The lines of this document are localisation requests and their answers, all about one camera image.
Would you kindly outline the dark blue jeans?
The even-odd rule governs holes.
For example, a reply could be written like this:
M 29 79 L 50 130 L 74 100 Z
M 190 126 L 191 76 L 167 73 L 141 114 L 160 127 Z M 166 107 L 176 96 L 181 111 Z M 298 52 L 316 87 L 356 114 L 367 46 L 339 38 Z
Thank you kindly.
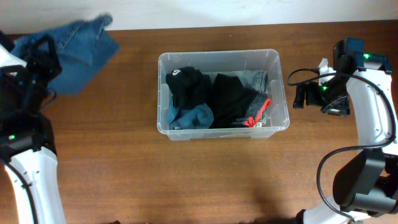
M 101 14 L 89 21 L 73 21 L 23 35 L 14 41 L 11 54 L 22 58 L 30 45 L 51 36 L 62 72 L 49 82 L 49 88 L 60 95 L 77 95 L 119 50 L 118 43 L 105 31 L 112 21 L 110 14 Z

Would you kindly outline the black red grey garment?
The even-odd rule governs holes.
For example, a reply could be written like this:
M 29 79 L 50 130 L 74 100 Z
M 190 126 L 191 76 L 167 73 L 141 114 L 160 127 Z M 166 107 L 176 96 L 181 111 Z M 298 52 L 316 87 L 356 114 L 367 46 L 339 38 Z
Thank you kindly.
M 253 128 L 271 99 L 243 86 L 238 77 L 217 74 L 208 106 L 214 116 L 212 129 Z

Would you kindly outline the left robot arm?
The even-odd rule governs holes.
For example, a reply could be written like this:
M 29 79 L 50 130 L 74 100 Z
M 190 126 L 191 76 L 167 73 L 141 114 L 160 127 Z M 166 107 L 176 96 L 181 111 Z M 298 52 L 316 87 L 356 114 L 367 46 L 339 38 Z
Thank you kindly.
M 49 35 L 30 44 L 22 58 L 1 35 L 1 163 L 15 195 L 19 223 L 65 223 L 57 181 L 52 124 L 42 109 L 57 97 L 48 87 L 62 71 Z

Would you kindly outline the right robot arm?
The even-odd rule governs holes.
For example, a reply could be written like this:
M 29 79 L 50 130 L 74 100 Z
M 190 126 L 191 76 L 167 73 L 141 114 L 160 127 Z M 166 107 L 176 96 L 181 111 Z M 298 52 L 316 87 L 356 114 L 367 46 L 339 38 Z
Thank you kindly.
M 333 180 L 333 193 L 302 210 L 295 223 L 362 223 L 397 213 L 397 115 L 391 94 L 392 66 L 385 55 L 368 53 L 348 37 L 323 59 L 315 76 L 295 84 L 294 108 L 319 106 L 335 116 L 355 115 L 356 156 Z

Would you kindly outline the clear plastic storage bin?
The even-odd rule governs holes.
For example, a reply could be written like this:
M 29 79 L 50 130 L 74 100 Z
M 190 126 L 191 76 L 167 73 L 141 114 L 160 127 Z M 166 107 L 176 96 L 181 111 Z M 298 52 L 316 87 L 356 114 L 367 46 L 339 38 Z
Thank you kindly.
M 159 56 L 157 129 L 169 139 L 268 138 L 289 124 L 276 50 Z

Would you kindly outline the light blue jeans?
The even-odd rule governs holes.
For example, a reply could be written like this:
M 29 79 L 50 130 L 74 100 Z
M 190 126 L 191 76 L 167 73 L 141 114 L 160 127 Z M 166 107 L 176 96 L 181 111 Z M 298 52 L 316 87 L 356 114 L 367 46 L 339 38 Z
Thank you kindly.
M 243 86 L 252 88 L 259 93 L 266 93 L 267 85 L 267 72 L 265 70 L 241 70 L 232 72 L 208 72 L 207 75 L 211 78 L 211 83 L 214 84 L 217 74 L 223 74 L 232 77 L 238 77 L 243 84 Z M 263 112 L 260 121 L 266 117 L 266 110 Z

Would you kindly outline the small blue denim cloth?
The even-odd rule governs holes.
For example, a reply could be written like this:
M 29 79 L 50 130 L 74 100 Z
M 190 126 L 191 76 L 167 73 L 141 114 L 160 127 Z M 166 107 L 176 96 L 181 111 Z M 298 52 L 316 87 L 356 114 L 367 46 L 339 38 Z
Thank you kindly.
M 170 129 L 208 129 L 214 122 L 211 108 L 206 104 L 206 98 L 172 97 L 167 113 Z

